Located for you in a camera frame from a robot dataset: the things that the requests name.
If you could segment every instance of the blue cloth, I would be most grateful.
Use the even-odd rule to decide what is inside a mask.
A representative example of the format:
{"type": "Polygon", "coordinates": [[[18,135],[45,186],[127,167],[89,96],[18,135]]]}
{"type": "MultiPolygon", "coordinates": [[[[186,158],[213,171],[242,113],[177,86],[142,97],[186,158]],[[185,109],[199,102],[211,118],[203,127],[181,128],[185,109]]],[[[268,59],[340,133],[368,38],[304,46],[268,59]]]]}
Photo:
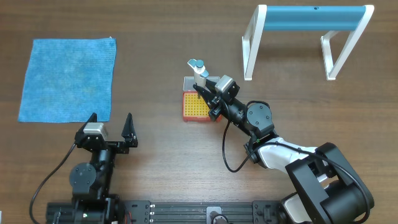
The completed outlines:
{"type": "Polygon", "coordinates": [[[116,39],[33,41],[18,121],[109,121],[116,39]]]}

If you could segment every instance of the wooden surface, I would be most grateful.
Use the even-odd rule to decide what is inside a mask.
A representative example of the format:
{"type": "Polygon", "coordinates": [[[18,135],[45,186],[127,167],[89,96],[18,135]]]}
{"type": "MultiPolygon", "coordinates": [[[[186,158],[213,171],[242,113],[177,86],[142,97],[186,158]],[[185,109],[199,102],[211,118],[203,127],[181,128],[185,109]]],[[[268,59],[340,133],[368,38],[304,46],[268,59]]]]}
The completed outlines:
{"type": "MultiPolygon", "coordinates": [[[[81,123],[18,123],[32,39],[116,38],[110,137],[120,139],[133,114],[139,147],[117,156],[111,191],[127,200],[251,202],[294,192],[288,176],[252,163],[229,173],[221,156],[221,123],[184,123],[183,77],[190,58],[211,75],[227,74],[238,99],[271,105],[278,133],[303,146],[335,143],[373,193],[368,223],[398,219],[398,2],[396,1],[16,1],[0,2],[0,210],[3,223],[30,223],[31,197],[61,161],[81,123]],[[256,5],[363,5],[375,13],[334,82],[327,82],[320,48],[324,32],[264,33],[254,81],[243,81],[241,36],[256,5]]],[[[347,34],[332,40],[335,55],[347,34]]],[[[248,138],[227,134],[231,166],[248,138]]],[[[75,149],[46,183],[34,213],[68,202],[69,171],[90,155],[75,149]]]]}

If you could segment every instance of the white leg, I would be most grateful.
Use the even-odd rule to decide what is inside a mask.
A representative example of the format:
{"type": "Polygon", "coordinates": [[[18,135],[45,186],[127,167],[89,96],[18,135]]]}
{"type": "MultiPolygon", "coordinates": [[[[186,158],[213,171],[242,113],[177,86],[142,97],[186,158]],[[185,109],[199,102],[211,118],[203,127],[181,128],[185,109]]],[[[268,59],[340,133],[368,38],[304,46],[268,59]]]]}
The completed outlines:
{"type": "Polygon", "coordinates": [[[262,30],[266,21],[267,6],[258,5],[253,13],[248,28],[242,37],[243,75],[246,81],[252,80],[254,64],[259,50],[262,30]]]}
{"type": "Polygon", "coordinates": [[[354,48],[355,44],[357,43],[359,37],[365,30],[366,25],[368,24],[369,20],[372,17],[374,6],[368,5],[365,6],[365,14],[360,20],[357,28],[349,33],[347,42],[345,43],[343,50],[340,53],[340,56],[337,58],[336,63],[333,65],[333,60],[331,57],[331,50],[330,50],[330,39],[337,34],[336,31],[330,31],[323,37],[321,37],[321,45],[323,51],[323,61],[325,63],[325,71],[326,71],[326,79],[327,80],[336,80],[336,76],[340,69],[342,68],[344,62],[351,53],[352,49],[354,48]]]}

